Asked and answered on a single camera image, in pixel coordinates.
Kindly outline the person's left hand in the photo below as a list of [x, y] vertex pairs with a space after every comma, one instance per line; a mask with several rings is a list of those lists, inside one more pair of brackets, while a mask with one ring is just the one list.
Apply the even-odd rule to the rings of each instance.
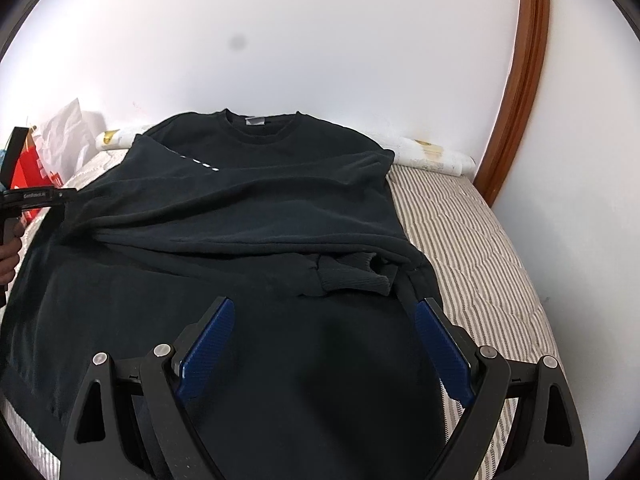
[[9, 285], [15, 276], [17, 263], [20, 262], [22, 236], [25, 228], [21, 220], [13, 228], [11, 239], [0, 248], [0, 284]]

